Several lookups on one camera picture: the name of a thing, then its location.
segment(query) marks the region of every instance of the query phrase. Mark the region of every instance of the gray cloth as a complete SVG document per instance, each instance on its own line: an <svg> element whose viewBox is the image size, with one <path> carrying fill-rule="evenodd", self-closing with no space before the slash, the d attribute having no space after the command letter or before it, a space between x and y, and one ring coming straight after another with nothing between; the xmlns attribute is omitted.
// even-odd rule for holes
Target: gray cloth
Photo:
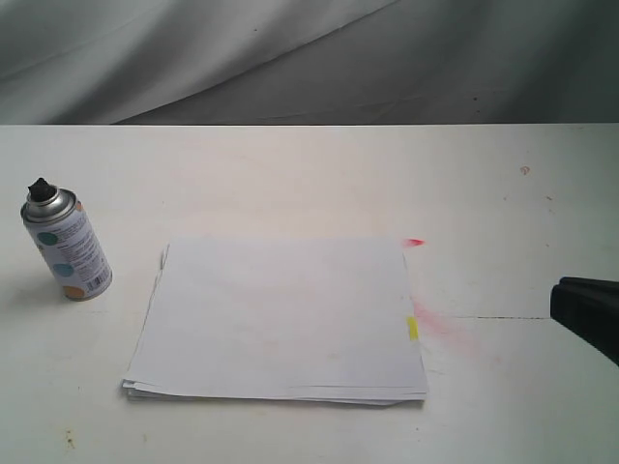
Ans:
<svg viewBox="0 0 619 464"><path fill-rule="evenodd" d="M3 44L26 34L28 53L40 51L30 34L42 34L41 24L18 8L40 3L0 7ZM13 40L20 45L0 52L0 122L619 121L616 0L400 0L301 47L389 2L47 0L47 17L52 4L67 3L75 3L75 20L54 30L56 42L84 33L85 24L106 35L34 69L20 63L25 71L15 67L24 41ZM198 3L220 8L199 15ZM127 21L110 32L113 9ZM257 33L245 32L248 23L260 24ZM9 69L17 73L7 77Z"/></svg>

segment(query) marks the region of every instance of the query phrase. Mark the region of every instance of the white tabletop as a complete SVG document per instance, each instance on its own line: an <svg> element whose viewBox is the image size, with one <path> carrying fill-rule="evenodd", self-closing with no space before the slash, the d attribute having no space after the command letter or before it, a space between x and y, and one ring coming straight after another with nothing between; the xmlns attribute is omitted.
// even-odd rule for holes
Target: white tabletop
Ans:
<svg viewBox="0 0 619 464"><path fill-rule="evenodd" d="M548 302L561 276L619 280L617 147L619 125L0 128L0 460L616 462L619 369ZM21 224L39 176L103 244L92 301ZM130 403L162 248L199 234L425 240L405 253L428 400Z"/></svg>

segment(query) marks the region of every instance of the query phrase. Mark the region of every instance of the yellow mark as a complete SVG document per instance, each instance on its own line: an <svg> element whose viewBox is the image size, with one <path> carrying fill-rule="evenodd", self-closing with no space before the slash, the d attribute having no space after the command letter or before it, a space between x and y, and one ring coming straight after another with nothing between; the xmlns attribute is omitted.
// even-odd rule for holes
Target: yellow mark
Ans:
<svg viewBox="0 0 619 464"><path fill-rule="evenodd" d="M408 334L410 335L410 339L418 339L419 329L417 328L417 319L415 319L413 316L410 316L406 318L406 322L408 323Z"/></svg>

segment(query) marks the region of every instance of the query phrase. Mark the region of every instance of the white paper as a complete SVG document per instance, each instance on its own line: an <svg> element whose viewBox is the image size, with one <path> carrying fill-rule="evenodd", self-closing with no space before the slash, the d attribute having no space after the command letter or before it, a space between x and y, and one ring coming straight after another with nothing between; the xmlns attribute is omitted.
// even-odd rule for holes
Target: white paper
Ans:
<svg viewBox="0 0 619 464"><path fill-rule="evenodd" d="M427 391L399 244L177 239L125 379L136 392L420 399Z"/></svg>

